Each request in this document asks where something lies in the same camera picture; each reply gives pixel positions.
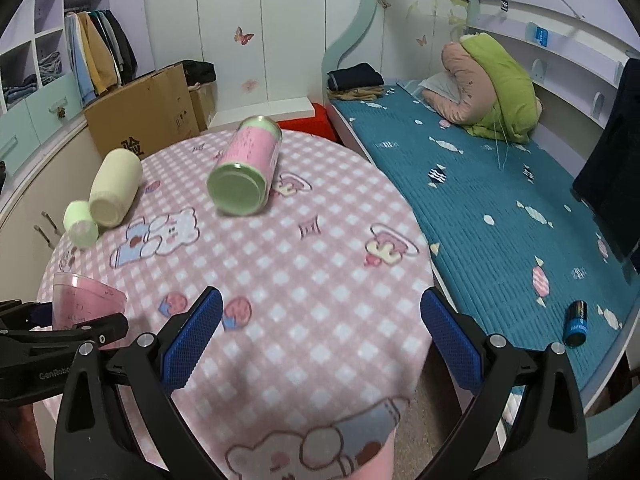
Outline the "red stool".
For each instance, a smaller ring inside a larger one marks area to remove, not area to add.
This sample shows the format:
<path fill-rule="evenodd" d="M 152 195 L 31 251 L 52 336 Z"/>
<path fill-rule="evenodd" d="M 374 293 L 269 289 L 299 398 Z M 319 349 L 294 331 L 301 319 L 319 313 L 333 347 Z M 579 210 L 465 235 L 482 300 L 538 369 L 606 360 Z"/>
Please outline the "red stool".
<path fill-rule="evenodd" d="M 291 120 L 280 120 L 279 127 L 282 130 L 293 130 L 302 133 L 320 136 L 320 138 L 336 142 L 337 135 L 329 120 L 326 109 L 319 103 L 312 104 L 314 116 Z"/>

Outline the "white wardrobe with shelves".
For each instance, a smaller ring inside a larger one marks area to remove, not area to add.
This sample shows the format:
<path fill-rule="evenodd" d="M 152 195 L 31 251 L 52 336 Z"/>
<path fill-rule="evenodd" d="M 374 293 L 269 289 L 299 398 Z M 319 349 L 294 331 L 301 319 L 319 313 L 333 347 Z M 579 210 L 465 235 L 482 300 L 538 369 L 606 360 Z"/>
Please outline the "white wardrobe with shelves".
<path fill-rule="evenodd" d="M 80 124 L 92 93 L 78 86 L 65 18 L 114 15 L 140 75 L 155 68 L 144 0 L 21 0 L 1 34 L 1 210 L 11 210 L 38 166 Z"/>

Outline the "black hanging garment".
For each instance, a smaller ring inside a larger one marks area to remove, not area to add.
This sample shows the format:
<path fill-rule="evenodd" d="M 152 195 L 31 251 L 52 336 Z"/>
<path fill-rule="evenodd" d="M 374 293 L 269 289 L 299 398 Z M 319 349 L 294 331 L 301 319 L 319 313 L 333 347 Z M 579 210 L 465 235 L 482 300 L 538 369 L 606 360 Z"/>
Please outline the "black hanging garment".
<path fill-rule="evenodd" d="M 639 61 L 629 60 L 602 136 L 573 183 L 618 254 L 639 266 Z"/>

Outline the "pink checkered tablecloth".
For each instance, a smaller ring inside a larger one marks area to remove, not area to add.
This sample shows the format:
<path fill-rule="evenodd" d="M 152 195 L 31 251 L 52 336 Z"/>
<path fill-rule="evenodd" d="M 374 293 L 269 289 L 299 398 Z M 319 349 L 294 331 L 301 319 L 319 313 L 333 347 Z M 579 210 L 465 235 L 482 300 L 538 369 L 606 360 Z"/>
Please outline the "pink checkered tablecloth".
<path fill-rule="evenodd" d="M 266 208 L 221 214 L 206 180 L 229 141 L 147 157 L 128 218 L 86 250 L 61 240 L 38 297 L 56 274 L 93 278 L 126 295 L 137 336 L 216 287 L 224 317 L 172 397 L 212 460 L 232 479 L 388 479 L 432 342 L 427 241 L 375 166 L 293 131 Z"/>

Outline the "brown cardboard box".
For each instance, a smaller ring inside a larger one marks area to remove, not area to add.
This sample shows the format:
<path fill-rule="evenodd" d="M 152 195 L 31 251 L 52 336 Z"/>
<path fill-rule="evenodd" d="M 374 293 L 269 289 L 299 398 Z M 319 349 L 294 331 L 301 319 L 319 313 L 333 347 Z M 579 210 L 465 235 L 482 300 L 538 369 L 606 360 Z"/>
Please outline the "brown cardboard box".
<path fill-rule="evenodd" d="M 200 134 L 180 64 L 107 92 L 84 114 L 101 156 L 126 148 L 144 159 Z"/>

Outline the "pink plastic cup with writing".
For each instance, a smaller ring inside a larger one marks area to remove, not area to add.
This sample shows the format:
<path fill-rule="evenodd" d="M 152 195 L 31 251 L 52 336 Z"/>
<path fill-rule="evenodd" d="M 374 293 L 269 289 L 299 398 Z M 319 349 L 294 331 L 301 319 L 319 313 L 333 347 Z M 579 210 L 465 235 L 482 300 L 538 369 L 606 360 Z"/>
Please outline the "pink plastic cup with writing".
<path fill-rule="evenodd" d="M 73 273 L 57 273 L 53 280 L 52 327 L 68 330 L 111 314 L 124 314 L 127 296 L 110 285 Z"/>

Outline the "cream yellow cylindrical bottle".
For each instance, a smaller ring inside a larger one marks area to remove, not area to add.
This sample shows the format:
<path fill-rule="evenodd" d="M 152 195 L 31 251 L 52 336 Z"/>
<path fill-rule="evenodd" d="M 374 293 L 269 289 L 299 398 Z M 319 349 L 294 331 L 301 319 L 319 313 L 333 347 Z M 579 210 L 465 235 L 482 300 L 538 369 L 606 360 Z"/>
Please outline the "cream yellow cylindrical bottle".
<path fill-rule="evenodd" d="M 142 172 L 139 157 L 124 148 L 104 157 L 89 195 L 89 209 L 97 224 L 114 228 L 122 223 L 137 195 Z"/>

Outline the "blue black battery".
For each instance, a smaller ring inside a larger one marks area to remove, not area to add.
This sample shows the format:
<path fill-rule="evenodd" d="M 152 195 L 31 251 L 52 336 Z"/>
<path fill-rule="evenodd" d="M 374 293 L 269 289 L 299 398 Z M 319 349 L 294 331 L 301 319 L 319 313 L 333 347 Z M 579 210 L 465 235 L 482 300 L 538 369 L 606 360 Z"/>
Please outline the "blue black battery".
<path fill-rule="evenodd" d="M 584 300 L 573 301 L 566 309 L 563 341 L 567 347 L 577 348 L 588 335 L 588 306 Z"/>

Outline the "pink green labelled can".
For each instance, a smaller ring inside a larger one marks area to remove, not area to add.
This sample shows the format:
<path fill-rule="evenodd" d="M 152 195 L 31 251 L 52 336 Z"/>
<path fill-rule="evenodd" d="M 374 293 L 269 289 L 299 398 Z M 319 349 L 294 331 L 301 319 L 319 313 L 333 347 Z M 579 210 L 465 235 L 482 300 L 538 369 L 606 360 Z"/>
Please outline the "pink green labelled can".
<path fill-rule="evenodd" d="M 243 120 L 207 181 L 209 197 L 229 216 L 258 214 L 268 202 L 282 144 L 282 130 L 268 116 Z"/>

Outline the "hanging clothes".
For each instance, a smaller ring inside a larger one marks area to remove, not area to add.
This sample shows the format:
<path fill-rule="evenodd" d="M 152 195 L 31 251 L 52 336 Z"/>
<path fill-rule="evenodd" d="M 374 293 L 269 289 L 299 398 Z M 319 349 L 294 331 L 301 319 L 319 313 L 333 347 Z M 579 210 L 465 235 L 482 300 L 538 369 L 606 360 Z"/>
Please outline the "hanging clothes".
<path fill-rule="evenodd" d="M 67 12 L 64 28 L 83 106 L 134 80 L 137 58 L 111 10 Z"/>

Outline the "white bed frame shelf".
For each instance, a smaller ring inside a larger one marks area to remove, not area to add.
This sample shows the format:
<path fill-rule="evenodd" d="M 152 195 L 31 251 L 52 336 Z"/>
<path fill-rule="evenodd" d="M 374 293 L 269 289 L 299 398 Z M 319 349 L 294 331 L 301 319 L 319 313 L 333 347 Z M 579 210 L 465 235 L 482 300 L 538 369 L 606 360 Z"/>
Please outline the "white bed frame shelf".
<path fill-rule="evenodd" d="M 539 88 L 604 127 L 639 34 L 618 0 L 464 0 L 466 28 L 487 32 Z"/>

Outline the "teal candy print bedsheet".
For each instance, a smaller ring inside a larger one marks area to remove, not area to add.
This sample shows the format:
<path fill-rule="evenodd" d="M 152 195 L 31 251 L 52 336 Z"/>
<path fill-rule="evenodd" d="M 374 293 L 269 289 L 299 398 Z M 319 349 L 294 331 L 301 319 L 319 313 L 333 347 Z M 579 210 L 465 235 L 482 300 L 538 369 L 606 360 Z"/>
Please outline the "teal candy print bedsheet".
<path fill-rule="evenodd" d="M 572 176 L 535 144 L 447 125 L 400 87 L 334 108 L 410 204 L 454 305 L 486 332 L 541 349 L 562 339 L 567 308 L 582 300 L 587 337 L 568 356 L 578 385 L 602 382 L 639 281 L 574 196 Z"/>

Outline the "small light green cup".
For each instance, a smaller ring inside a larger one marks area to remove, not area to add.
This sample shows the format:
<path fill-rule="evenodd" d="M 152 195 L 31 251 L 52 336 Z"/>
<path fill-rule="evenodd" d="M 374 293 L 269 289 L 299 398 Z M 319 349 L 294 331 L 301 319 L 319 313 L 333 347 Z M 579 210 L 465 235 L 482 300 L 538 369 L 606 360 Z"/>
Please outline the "small light green cup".
<path fill-rule="evenodd" d="M 100 236 L 99 226 L 85 200 L 74 200 L 68 204 L 63 226 L 70 241 L 79 249 L 91 247 Z"/>

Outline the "folded dark clothes stack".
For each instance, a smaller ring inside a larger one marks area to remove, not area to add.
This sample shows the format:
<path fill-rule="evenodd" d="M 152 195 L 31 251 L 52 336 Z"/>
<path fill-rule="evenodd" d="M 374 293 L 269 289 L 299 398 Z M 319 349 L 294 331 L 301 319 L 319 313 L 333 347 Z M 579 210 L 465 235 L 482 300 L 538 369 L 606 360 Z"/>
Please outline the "folded dark clothes stack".
<path fill-rule="evenodd" d="M 328 73 L 328 96 L 341 101 L 374 101 L 384 93 L 384 79 L 368 63 Z"/>

